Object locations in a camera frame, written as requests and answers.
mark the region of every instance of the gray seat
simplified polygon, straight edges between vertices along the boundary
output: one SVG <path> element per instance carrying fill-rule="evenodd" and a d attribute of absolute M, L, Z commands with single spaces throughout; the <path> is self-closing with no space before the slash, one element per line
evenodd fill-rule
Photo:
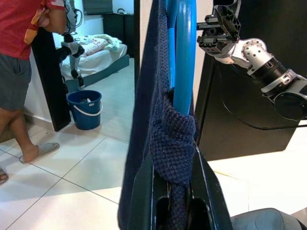
<path fill-rule="evenodd" d="M 234 230 L 302 230 L 297 219 L 274 208 L 232 217 Z"/>

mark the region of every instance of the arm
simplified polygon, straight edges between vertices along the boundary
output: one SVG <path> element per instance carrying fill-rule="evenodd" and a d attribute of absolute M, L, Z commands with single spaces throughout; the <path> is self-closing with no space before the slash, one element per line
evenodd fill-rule
<path fill-rule="evenodd" d="M 223 64 L 247 69 L 246 76 L 281 116 L 295 121 L 307 119 L 307 79 L 285 68 L 267 51 L 262 40 L 240 40 L 241 24 L 237 18 L 240 3 L 241 0 L 236 0 L 230 6 L 217 5 L 206 16 L 206 22 L 198 23 L 198 30 L 203 30 L 197 40 L 200 47 Z"/>
<path fill-rule="evenodd" d="M 66 29 L 66 13 L 62 9 L 48 9 L 49 12 L 45 15 L 49 19 L 47 26 L 42 26 L 49 32 L 63 34 Z"/>

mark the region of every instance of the robotic arm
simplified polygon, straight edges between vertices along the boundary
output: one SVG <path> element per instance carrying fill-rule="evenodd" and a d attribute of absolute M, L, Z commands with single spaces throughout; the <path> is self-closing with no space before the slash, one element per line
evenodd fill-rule
<path fill-rule="evenodd" d="M 80 56 L 84 53 L 84 48 L 76 41 L 74 41 L 71 33 L 76 31 L 76 28 L 82 23 L 82 12 L 75 8 L 74 0 L 65 0 L 65 10 L 66 10 L 66 31 L 63 35 L 64 42 L 61 43 L 62 48 L 57 50 L 59 57 L 59 63 L 66 59 L 67 56 L 70 56 L 70 65 L 71 65 L 71 75 L 74 79 L 78 79 L 79 86 L 81 89 L 85 87 L 83 77 L 81 72 L 78 69 L 80 62 Z M 80 23 L 77 24 L 78 14 L 81 13 Z"/>
<path fill-rule="evenodd" d="M 247 69 L 247 74 L 259 86 L 283 117 L 302 120 L 307 117 L 307 79 L 285 68 L 265 43 L 257 38 L 240 40 L 241 24 L 238 20 L 241 0 L 230 6 L 217 5 L 212 15 L 198 23 L 203 30 L 198 37 L 199 46 L 223 64 L 235 64 Z"/>

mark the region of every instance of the navy knit fabric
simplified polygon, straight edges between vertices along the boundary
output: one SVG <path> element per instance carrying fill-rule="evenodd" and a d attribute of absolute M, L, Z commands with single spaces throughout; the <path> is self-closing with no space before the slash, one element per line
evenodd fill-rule
<path fill-rule="evenodd" d="M 160 109 L 157 103 L 149 150 L 154 169 L 172 185 L 171 211 L 166 229 L 183 230 L 188 220 L 185 190 L 192 172 L 195 121 L 192 116 L 177 113 L 167 95 Z"/>
<path fill-rule="evenodd" d="M 122 230 L 128 227 L 134 177 L 147 154 L 152 155 L 154 169 L 172 185 L 164 229 L 183 230 L 187 223 L 185 189 L 192 170 L 195 120 L 172 107 L 167 39 L 165 0 L 153 0 L 118 211 Z"/>

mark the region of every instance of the pillow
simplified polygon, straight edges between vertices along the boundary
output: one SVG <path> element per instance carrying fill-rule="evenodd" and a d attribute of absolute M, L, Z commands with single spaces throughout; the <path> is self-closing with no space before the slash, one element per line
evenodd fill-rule
<path fill-rule="evenodd" d="M 91 43 L 87 45 L 82 45 L 85 49 L 85 52 L 82 54 L 82 57 L 87 57 L 92 55 L 102 49 L 104 49 L 108 45 L 107 40 L 103 38 L 92 38 Z"/>

